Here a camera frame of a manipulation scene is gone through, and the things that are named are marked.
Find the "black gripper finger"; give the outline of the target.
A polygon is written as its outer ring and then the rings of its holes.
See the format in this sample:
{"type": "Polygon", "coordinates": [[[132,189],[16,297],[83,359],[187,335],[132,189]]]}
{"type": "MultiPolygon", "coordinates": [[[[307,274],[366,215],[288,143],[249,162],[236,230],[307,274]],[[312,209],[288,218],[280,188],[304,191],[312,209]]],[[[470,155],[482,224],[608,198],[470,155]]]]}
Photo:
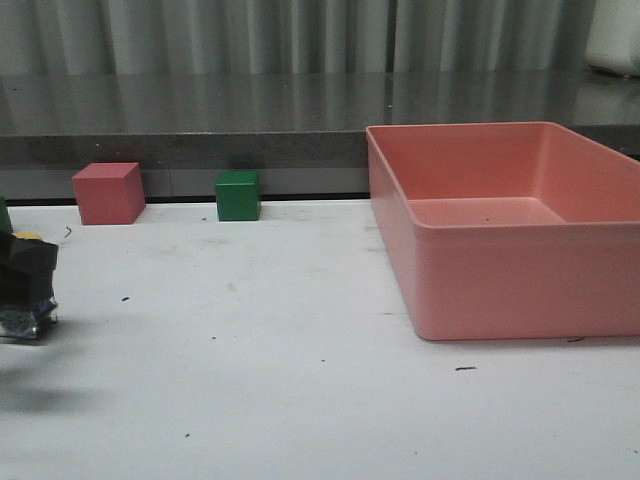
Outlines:
{"type": "Polygon", "coordinates": [[[1,232],[1,304],[34,306],[54,296],[58,246],[1,232]]]}

